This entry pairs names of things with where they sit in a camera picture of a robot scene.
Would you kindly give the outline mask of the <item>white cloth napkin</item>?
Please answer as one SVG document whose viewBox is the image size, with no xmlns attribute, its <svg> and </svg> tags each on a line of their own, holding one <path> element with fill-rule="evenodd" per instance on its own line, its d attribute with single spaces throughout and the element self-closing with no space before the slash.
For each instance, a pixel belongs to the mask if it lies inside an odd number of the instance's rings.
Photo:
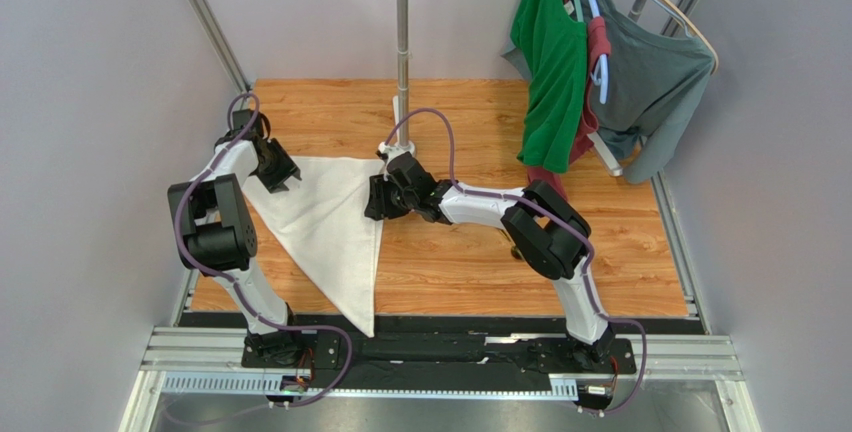
<svg viewBox="0 0 852 432">
<path fill-rule="evenodd" d="M 383 224 L 365 216 L 378 159 L 295 158 L 301 178 L 270 193 L 258 178 L 242 186 L 266 227 L 327 299 L 374 336 L 375 285 Z"/>
</svg>

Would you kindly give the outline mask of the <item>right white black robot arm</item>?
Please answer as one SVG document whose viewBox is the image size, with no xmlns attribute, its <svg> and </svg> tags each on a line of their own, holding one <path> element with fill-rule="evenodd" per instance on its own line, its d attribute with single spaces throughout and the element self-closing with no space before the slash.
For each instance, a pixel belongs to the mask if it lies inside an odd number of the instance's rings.
<svg viewBox="0 0 852 432">
<path fill-rule="evenodd" d="M 393 220 L 415 213 L 430 223 L 476 224 L 503 232 L 527 265 L 551 281 L 568 337 L 595 362 L 609 356 L 615 334 L 589 275 L 591 227 L 553 187 L 541 180 L 525 188 L 472 187 L 435 179 L 409 152 L 386 149 L 377 155 L 384 167 L 369 179 L 367 218 Z"/>
</svg>

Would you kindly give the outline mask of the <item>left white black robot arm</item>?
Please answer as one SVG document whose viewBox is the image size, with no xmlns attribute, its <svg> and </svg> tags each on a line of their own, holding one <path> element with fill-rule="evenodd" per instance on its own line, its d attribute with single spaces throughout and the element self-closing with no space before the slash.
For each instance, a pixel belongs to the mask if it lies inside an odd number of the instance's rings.
<svg viewBox="0 0 852 432">
<path fill-rule="evenodd" d="M 206 168 L 167 191 L 181 261 L 211 277 L 238 305 L 247 323 L 247 364 L 296 365 L 305 354 L 300 333 L 291 330 L 289 305 L 279 297 L 256 260 L 257 230 L 244 197 L 244 184 L 268 195 L 286 190 L 301 170 L 270 137 L 265 115 L 232 111 L 227 133 L 215 145 Z"/>
</svg>

